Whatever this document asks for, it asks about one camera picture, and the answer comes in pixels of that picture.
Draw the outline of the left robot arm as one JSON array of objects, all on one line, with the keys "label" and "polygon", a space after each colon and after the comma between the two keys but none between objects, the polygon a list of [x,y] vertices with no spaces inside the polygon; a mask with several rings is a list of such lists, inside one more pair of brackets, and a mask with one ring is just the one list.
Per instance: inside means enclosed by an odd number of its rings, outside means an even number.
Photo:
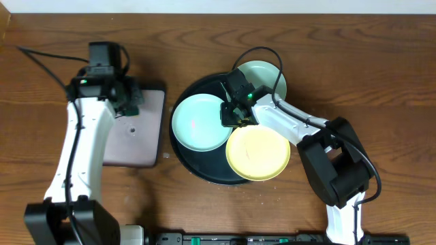
[{"label": "left robot arm", "polygon": [[140,225],[120,225],[102,205],[102,168],[116,113],[144,99],[134,78],[78,76],[65,87],[67,132],[56,174],[25,209],[36,244],[146,244]]}]

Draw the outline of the yellow plate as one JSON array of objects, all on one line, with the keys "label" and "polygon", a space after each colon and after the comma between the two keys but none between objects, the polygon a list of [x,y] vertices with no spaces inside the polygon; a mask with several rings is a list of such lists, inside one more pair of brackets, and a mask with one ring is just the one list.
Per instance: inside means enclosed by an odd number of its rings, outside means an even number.
[{"label": "yellow plate", "polygon": [[232,170],[244,179],[258,182],[278,176],[290,155],[289,141],[262,125],[235,129],[225,147]]}]

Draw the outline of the green yellow sponge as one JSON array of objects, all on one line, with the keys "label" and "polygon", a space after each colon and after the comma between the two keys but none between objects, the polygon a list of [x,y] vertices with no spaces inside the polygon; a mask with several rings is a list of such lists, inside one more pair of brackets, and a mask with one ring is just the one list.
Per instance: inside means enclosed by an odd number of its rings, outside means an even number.
[{"label": "green yellow sponge", "polygon": [[139,115],[138,106],[129,106],[123,109],[122,115],[124,116],[137,116]]}]

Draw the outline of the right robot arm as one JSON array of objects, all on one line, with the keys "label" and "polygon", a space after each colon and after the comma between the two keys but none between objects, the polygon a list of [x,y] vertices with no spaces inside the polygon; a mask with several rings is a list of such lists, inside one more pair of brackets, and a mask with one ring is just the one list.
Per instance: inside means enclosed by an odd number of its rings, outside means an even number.
[{"label": "right robot arm", "polygon": [[225,92],[223,126],[262,125],[297,147],[311,188],[326,204],[327,238],[335,244],[361,244],[361,206],[378,198],[380,190],[372,197],[365,192],[370,179],[380,177],[350,123],[305,113],[266,86],[245,85]]}]

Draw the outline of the mint plate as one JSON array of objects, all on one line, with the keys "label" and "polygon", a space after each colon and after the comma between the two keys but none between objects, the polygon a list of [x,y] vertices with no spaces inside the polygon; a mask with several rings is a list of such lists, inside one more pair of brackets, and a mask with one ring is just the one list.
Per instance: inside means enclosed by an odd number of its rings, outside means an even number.
[{"label": "mint plate", "polygon": [[233,129],[221,124],[223,100],[210,94],[196,94],[182,100],[172,116],[172,131],[184,147],[208,152],[220,147]]},{"label": "mint plate", "polygon": [[[256,90],[265,86],[270,90],[275,85],[279,69],[266,61],[248,61],[239,65],[238,69],[245,77],[248,83],[253,85]],[[285,99],[287,94],[287,83],[283,74],[279,78],[275,93],[276,100]]]}]

